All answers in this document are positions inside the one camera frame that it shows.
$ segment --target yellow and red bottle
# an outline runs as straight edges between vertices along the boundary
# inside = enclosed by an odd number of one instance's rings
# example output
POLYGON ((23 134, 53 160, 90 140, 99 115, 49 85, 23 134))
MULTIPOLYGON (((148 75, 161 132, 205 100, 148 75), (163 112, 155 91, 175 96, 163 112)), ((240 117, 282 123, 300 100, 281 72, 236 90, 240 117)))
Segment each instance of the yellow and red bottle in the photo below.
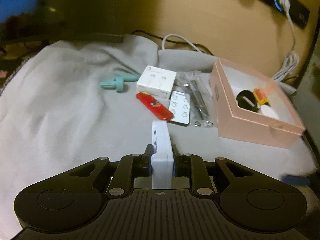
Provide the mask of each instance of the yellow and red bottle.
POLYGON ((173 118, 171 113, 163 104, 146 92, 139 92, 136 98, 140 100, 160 120, 169 121, 173 118))
POLYGON ((253 91, 253 94, 257 100, 257 102, 262 106, 264 104, 269 104, 269 99, 267 98, 267 95, 261 88, 256 88, 253 91))

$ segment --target white cable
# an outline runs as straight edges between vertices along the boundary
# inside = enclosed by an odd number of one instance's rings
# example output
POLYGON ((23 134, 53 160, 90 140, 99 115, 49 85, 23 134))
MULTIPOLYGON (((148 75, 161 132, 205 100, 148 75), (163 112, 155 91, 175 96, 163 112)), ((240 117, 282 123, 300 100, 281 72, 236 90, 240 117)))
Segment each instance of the white cable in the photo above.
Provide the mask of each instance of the white cable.
POLYGON ((292 36, 293 36, 293 45, 291 51, 287 54, 287 56, 284 58, 284 62, 282 64, 281 69, 272 77, 275 81, 281 82, 286 75, 291 73, 292 71, 295 70, 295 68, 298 66, 300 57, 297 53, 294 52, 294 47, 296 46, 296 38, 294 35, 294 27, 293 27, 293 22, 289 14, 289 9, 290 9, 290 1, 289 0, 279 0, 280 5, 285 11, 285 14, 289 20, 290 26, 291 26, 291 31, 292 31, 292 36))
POLYGON ((168 34, 168 35, 166 35, 166 36, 163 38, 162 44, 161 44, 161 48, 162 48, 162 49, 165 49, 165 41, 166 41, 167 38, 169 38, 169 37, 178 37, 178 38, 184 40, 186 43, 188 43, 188 44, 189 44, 192 48, 194 48, 196 51, 202 53, 202 51, 199 50, 191 41, 188 41, 185 37, 182 37, 181 35, 175 34, 175 33, 168 34))

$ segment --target open pink box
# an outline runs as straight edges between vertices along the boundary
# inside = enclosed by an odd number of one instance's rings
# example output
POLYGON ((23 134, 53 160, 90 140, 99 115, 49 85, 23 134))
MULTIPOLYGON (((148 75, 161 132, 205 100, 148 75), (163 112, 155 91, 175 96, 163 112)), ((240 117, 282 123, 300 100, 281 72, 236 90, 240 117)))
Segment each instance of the open pink box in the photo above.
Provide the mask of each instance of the open pink box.
POLYGON ((305 130, 277 83, 251 68, 219 58, 210 76, 210 86, 220 137, 289 148, 305 130), (238 106, 238 93, 255 88, 264 90, 279 120, 238 106))

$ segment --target red object with cartoon print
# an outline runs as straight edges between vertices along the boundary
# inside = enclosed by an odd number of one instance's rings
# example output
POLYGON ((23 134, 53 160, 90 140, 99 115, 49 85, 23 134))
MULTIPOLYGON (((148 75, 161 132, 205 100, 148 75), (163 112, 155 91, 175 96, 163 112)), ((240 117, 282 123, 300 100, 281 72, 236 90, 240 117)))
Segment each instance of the red object with cartoon print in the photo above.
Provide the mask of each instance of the red object with cartoon print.
POLYGON ((169 121, 173 118, 171 113, 163 104, 146 92, 139 92, 136 98, 141 101, 160 120, 169 121))

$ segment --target teal plastic toy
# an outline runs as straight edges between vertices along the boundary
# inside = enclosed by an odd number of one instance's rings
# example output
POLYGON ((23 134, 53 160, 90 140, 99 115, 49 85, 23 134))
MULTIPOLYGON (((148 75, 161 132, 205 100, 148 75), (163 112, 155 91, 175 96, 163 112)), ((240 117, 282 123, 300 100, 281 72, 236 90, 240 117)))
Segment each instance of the teal plastic toy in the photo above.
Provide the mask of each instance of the teal plastic toy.
POLYGON ((138 77, 132 74, 118 75, 113 77, 113 81, 100 82, 102 88, 115 88, 117 92, 122 92, 124 82, 135 82, 138 81, 138 77))

